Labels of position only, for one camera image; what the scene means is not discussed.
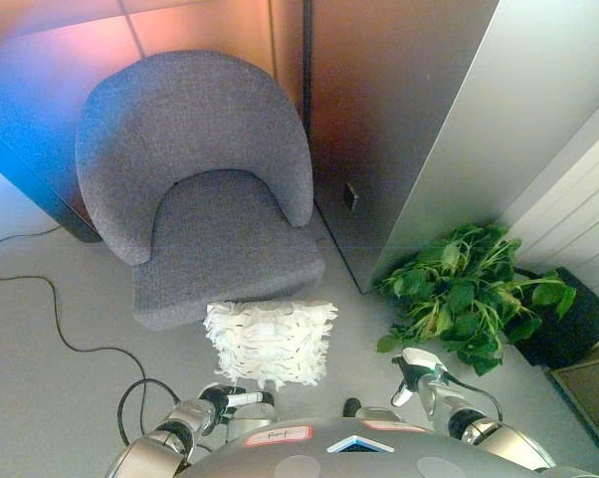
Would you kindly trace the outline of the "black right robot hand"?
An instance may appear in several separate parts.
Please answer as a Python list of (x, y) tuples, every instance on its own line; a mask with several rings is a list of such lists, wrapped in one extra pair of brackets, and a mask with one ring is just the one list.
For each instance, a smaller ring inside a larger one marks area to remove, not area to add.
[(393, 406), (402, 406), (418, 392), (418, 381), (427, 374), (442, 375), (447, 371), (441, 360), (422, 349), (405, 348), (391, 359), (402, 371), (403, 379), (391, 398)]

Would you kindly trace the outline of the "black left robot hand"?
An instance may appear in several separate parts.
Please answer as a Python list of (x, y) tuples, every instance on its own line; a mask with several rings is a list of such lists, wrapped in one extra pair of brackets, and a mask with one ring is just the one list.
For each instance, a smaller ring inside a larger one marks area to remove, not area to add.
[(214, 425), (220, 424), (238, 408), (255, 403), (275, 405), (274, 397), (267, 391), (247, 392), (244, 388), (221, 383), (210, 383), (199, 398), (209, 401), (215, 409)]

